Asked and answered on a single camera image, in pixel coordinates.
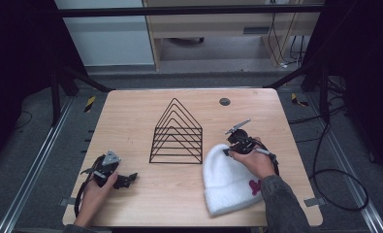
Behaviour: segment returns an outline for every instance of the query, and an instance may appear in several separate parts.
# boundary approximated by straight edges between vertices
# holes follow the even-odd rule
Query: white knit beanie
[[[226,156],[223,150],[228,148],[217,145],[204,160],[206,202],[213,216],[241,210],[263,199],[260,180],[244,165]]]

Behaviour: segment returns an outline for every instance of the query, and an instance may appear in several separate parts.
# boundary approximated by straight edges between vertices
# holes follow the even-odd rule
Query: red logo
[[[251,180],[249,181],[249,186],[252,189],[252,195],[256,196],[259,191],[261,191],[261,181],[258,180],[256,183],[255,181]]]

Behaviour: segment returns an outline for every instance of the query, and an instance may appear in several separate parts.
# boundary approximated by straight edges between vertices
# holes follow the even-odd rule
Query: triangular metal frame
[[[203,128],[176,98],[155,126],[149,163],[203,163]]]

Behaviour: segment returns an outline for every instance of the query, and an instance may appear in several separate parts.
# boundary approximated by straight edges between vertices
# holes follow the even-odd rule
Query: sleeve
[[[63,233],[95,233],[95,231],[85,229],[76,225],[66,225]]]
[[[311,232],[305,213],[291,187],[279,176],[261,183],[269,232]]]

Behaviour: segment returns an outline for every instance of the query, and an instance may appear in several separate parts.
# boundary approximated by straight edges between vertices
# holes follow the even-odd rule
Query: black clamp
[[[120,161],[121,158],[119,158],[112,150],[109,150],[107,154],[99,156],[91,168],[88,168],[80,173],[80,175],[88,174],[88,176],[85,182],[82,183],[74,204],[74,212],[76,217],[79,215],[81,196],[87,184],[92,180],[94,180],[99,186],[106,184],[109,176],[118,167]],[[116,189],[120,189],[121,187],[128,188],[130,184],[133,183],[137,178],[137,175],[138,173],[131,174],[128,177],[118,175],[118,178],[113,187]]]
[[[229,154],[230,150],[240,154],[248,154],[253,150],[256,150],[270,158],[273,165],[273,169],[275,173],[279,176],[278,161],[276,160],[276,155],[271,153],[263,143],[252,137],[249,137],[244,130],[240,129],[241,126],[243,126],[249,121],[250,119],[247,119],[246,121],[235,125],[233,128],[231,128],[225,133],[231,133],[231,135],[227,139],[227,141],[230,142],[231,146],[228,149],[224,150],[225,155],[231,156]]]

